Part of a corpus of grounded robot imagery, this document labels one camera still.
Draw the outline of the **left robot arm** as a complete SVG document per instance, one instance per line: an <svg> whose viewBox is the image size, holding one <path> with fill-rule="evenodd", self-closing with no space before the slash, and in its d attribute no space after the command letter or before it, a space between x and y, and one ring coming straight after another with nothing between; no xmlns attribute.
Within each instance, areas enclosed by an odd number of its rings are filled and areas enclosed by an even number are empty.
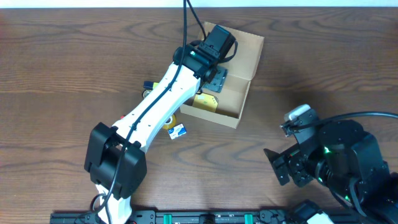
<svg viewBox="0 0 398 224"><path fill-rule="evenodd" d="M193 41L179 47L160 83L131 112L112 126L98 123L90 133L84 169L96 185L103 223L126 223L131 195L147 174L146 153L166 121L222 70L236 52L234 43L221 46Z"/></svg>

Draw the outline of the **cream sticky note pad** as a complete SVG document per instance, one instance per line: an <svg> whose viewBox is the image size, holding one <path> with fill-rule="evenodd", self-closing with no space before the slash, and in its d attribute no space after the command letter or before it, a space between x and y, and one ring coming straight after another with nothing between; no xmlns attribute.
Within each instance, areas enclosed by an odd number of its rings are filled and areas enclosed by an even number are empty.
<svg viewBox="0 0 398 224"><path fill-rule="evenodd" d="M206 93L196 94L192 106L201 110L206 110L212 113L216 112L218 107L218 99L213 95Z"/></svg>

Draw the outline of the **correction tape dispenser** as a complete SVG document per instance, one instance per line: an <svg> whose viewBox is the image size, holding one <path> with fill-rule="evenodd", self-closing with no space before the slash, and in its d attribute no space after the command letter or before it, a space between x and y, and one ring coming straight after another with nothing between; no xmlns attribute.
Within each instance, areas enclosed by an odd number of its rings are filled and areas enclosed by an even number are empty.
<svg viewBox="0 0 398 224"><path fill-rule="evenodd" d="M150 90L150 89L144 90L142 92L142 98L145 99L151 92L152 92L152 90Z"/></svg>

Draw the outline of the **cardboard box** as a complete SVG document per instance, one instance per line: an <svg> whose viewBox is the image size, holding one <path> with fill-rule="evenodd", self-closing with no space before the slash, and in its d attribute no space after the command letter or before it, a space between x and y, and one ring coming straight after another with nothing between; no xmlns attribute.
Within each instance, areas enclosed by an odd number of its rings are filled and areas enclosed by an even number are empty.
<svg viewBox="0 0 398 224"><path fill-rule="evenodd" d="M204 93L213 95L218 100L216 111L210 112L193 106L193 99L191 98L180 107L180 112L236 128L241 120L251 80L257 71L264 38L230 27L225 29L236 38L238 42L237 53L229 62L221 64L228 71L222 91L215 93L210 90L203 90Z"/></svg>

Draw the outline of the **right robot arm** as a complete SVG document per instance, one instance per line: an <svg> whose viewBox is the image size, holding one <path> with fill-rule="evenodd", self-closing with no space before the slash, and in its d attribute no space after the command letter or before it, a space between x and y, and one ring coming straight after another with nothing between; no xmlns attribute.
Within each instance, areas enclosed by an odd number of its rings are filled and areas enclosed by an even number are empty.
<svg viewBox="0 0 398 224"><path fill-rule="evenodd" d="M296 143L283 152L265 149L280 185L304 187L313 180L328 188L345 209L370 223L397 223L397 173L383 160L376 137L355 117L397 114L346 113L320 119L309 105L284 116L280 128Z"/></svg>

